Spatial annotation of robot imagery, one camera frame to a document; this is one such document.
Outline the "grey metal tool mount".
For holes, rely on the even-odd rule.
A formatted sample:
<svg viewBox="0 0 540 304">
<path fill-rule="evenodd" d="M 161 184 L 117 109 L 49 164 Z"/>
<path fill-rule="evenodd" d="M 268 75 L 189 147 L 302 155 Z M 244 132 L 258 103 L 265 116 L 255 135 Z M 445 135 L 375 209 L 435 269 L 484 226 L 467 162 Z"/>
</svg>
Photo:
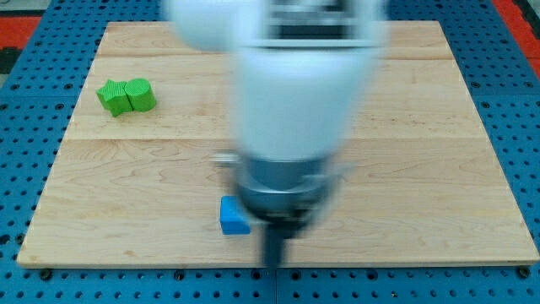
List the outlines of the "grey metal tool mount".
<svg viewBox="0 0 540 304">
<path fill-rule="evenodd" d="M 229 170 L 228 184 L 246 212 L 258 222 L 299 231 L 317 221 L 331 203 L 348 164 L 329 158 L 299 161 L 259 160 L 233 150 L 216 152 L 212 161 Z"/>
</svg>

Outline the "black pusher rod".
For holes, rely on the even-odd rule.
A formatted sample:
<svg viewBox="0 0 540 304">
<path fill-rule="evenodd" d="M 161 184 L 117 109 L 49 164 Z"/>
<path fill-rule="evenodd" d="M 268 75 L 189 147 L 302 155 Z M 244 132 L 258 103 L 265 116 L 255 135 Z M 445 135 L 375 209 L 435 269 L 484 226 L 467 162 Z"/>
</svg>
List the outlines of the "black pusher rod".
<svg viewBox="0 0 540 304">
<path fill-rule="evenodd" d="M 287 231 L 280 225 L 269 224 L 264 228 L 262 261 L 267 268 L 277 268 L 284 259 Z"/>
</svg>

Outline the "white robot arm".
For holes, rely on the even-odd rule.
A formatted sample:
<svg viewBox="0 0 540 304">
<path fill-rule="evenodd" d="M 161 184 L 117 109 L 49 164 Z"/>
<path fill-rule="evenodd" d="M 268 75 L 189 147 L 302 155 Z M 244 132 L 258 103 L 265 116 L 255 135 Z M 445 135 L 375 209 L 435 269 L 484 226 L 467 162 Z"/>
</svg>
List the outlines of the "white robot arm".
<svg viewBox="0 0 540 304">
<path fill-rule="evenodd" d="M 234 149 L 219 157 L 264 225 L 262 261 L 310 226 L 348 173 L 336 164 L 387 42 L 386 5 L 364 1 L 165 1 L 190 47 L 231 56 Z"/>
</svg>

